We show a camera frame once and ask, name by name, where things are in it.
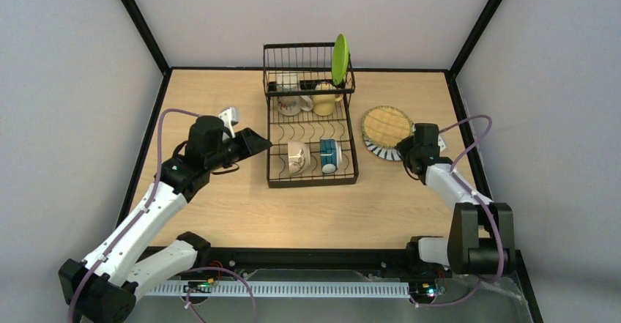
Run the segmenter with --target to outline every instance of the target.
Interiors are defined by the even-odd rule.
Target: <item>mug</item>
[[[290,175],[300,174],[311,165],[310,150],[308,145],[301,141],[287,141]]]
[[[276,91],[293,92],[300,90],[296,73],[276,75]],[[311,111],[313,101],[309,96],[280,96],[276,99],[278,111],[285,116],[294,116],[300,111]]]
[[[315,90],[336,89],[331,83],[319,83]],[[334,112],[335,103],[343,99],[342,94],[315,94],[313,95],[313,111],[318,116],[329,116]]]
[[[321,171],[324,174],[334,173],[343,162],[341,144],[333,138],[319,140],[321,147]]]

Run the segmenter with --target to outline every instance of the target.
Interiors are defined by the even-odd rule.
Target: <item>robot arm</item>
[[[516,258],[511,208],[477,193],[456,169],[451,170],[452,160],[439,155],[437,125],[415,124],[414,128],[413,137],[397,144],[401,159],[406,168],[435,191],[453,211],[448,239],[421,237],[417,240],[420,259],[451,267],[456,274],[494,274],[498,252],[491,224],[480,205],[482,201],[494,215],[502,238],[505,272],[512,271]],[[479,236],[480,227],[488,232],[489,237]]]
[[[209,183],[213,171],[230,168],[272,146],[250,128],[236,134],[232,127],[237,121],[237,110],[232,107],[219,117],[196,119],[188,140],[162,163],[151,204],[146,203],[155,183],[108,239],[81,262],[68,259],[62,265],[59,277],[67,304],[85,280],[75,310],[94,322],[123,322],[136,301],[156,285],[194,265],[206,264],[210,244],[190,232],[155,255],[136,261],[161,228]]]

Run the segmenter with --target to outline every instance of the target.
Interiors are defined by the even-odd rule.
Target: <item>black wire dish rack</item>
[[[333,42],[284,43],[263,46],[263,86],[267,100],[267,138],[273,146],[267,153],[267,184],[270,188],[299,188],[307,186],[350,185],[358,179],[358,160],[349,117],[349,104],[356,88],[351,57],[345,78],[333,89],[317,90],[321,83],[333,84]],[[277,90],[279,75],[297,77],[299,89]],[[293,116],[278,110],[282,96],[314,96],[342,94],[335,110],[328,116],[314,111],[301,111]],[[343,160],[338,170],[324,174],[321,169],[320,140],[336,140],[342,149]],[[310,165],[299,174],[289,171],[289,141],[300,141],[310,148]]]

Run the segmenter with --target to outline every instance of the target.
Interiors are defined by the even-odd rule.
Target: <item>wooden tabletop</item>
[[[451,213],[440,197],[410,179],[403,165],[379,159],[362,141],[362,115],[376,105],[391,105],[413,122],[440,128],[456,122],[442,73],[357,72],[350,114],[360,175],[355,185],[315,188],[267,187],[266,152],[242,161],[235,173],[211,182],[155,237],[167,246],[193,231],[217,247],[238,248],[404,248],[417,235],[447,236]],[[267,137],[267,104],[261,71],[175,70],[162,109],[181,108],[218,115],[227,105],[239,109],[240,130],[251,127]],[[194,118],[166,116],[163,159],[187,140]],[[444,134],[451,158],[464,149],[459,129]],[[153,181],[156,138],[152,139],[134,196],[133,207]],[[466,158],[458,168],[472,184]]]

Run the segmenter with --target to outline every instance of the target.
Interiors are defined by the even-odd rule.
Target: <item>white mug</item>
[[[311,151],[308,145],[301,141],[287,141],[289,155],[289,175],[300,174],[311,165]]]
[[[276,91],[294,92],[300,90],[296,73],[282,73],[276,76]],[[294,116],[300,111],[312,111],[314,104],[309,96],[279,96],[276,99],[278,111],[285,116]]]

